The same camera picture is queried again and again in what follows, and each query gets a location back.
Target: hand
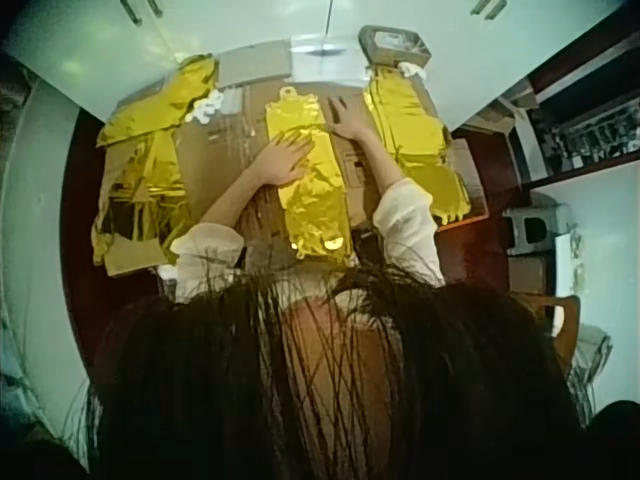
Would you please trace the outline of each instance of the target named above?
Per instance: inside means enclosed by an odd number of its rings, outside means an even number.
[[[369,130],[362,117],[357,112],[347,108],[342,99],[329,97],[329,103],[338,116],[337,123],[327,123],[331,133],[348,140],[359,140],[363,133]]]
[[[307,173],[306,167],[298,166],[298,163],[309,155],[314,146],[310,135],[302,137],[296,132],[285,138],[280,134],[262,149],[250,168],[261,185],[286,185]]]

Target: white wall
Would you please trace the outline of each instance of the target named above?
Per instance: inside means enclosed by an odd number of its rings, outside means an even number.
[[[596,379],[596,408],[640,401],[638,214],[640,165],[632,163],[535,190],[568,204],[584,238],[580,321],[609,333],[613,351]]]
[[[4,307],[25,375],[54,433],[75,431],[86,371],[62,288],[60,197],[79,107],[44,81],[34,88],[9,154],[1,211]]]

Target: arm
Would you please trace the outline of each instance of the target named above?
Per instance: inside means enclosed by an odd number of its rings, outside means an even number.
[[[256,157],[229,189],[204,214],[200,223],[173,241],[178,256],[174,275],[176,298],[186,300],[207,288],[222,288],[244,247],[233,230],[242,209],[263,185],[284,185],[302,177],[298,162],[313,148],[310,138],[275,138]]]
[[[360,144],[367,156],[378,190],[384,195],[392,185],[406,178],[404,172],[391,158],[376,133],[368,128],[356,113],[348,110],[340,100],[330,98],[329,101],[338,114],[338,123],[329,124],[329,129],[340,137],[355,140]]]
[[[432,197],[407,178],[375,132],[340,101],[331,99],[338,123],[329,129],[360,143],[382,194],[373,224],[384,238],[387,262],[404,267],[434,285],[444,283],[434,241],[437,225],[431,216]]]
[[[310,137],[292,135],[273,139],[229,189],[216,200],[200,219],[233,228],[256,191],[263,185],[282,186],[302,178],[304,167],[297,166],[313,149]]]

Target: white sleeve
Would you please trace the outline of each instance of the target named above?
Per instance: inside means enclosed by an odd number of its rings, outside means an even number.
[[[176,298],[186,300],[208,285],[223,288],[233,279],[233,267],[244,248],[244,239],[232,228],[199,223],[171,244],[176,262]]]
[[[384,238],[385,259],[443,285],[434,241],[438,226],[431,215],[432,196],[405,178],[389,188],[373,214],[373,224]]]

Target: white cabinet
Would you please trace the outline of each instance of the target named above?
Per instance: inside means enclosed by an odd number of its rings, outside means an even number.
[[[427,86],[440,116],[453,129],[603,20],[622,0],[508,0],[494,20],[471,15],[476,3],[334,0],[329,34],[357,35],[365,24],[418,32],[433,55]]]
[[[155,0],[178,60],[290,37],[324,35],[330,0]]]
[[[4,49],[71,100],[106,120],[122,98],[173,70],[146,0],[36,0]]]

